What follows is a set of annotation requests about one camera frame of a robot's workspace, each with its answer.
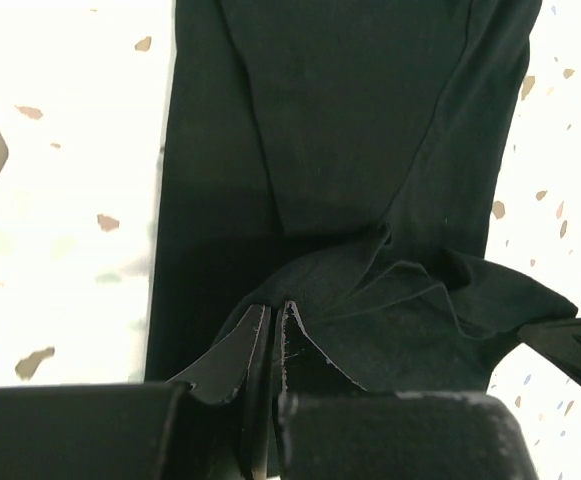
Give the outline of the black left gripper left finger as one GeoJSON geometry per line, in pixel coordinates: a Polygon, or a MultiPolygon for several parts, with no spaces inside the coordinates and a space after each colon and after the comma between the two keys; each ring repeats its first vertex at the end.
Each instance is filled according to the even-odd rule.
{"type": "Polygon", "coordinates": [[[262,479],[271,311],[165,383],[0,388],[0,479],[262,479]]]}

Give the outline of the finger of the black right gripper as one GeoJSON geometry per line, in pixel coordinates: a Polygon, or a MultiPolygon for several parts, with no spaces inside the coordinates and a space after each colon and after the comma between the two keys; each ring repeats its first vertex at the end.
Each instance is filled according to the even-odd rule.
{"type": "Polygon", "coordinates": [[[581,319],[525,325],[519,338],[581,386],[581,319]]]}

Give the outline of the black t-shirt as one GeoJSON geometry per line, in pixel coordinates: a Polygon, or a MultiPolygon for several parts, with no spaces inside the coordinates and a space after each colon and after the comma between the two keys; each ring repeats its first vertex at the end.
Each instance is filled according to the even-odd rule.
{"type": "Polygon", "coordinates": [[[146,376],[293,303],[369,391],[482,390],[576,306],[485,257],[537,1],[180,1],[146,376]]]}

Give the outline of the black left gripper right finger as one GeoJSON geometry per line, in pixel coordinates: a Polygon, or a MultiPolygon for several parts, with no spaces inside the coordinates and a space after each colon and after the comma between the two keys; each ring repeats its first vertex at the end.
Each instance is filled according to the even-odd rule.
{"type": "Polygon", "coordinates": [[[279,322],[282,478],[536,478],[520,426],[501,401],[473,392],[367,392],[310,339],[294,302],[279,322]]]}

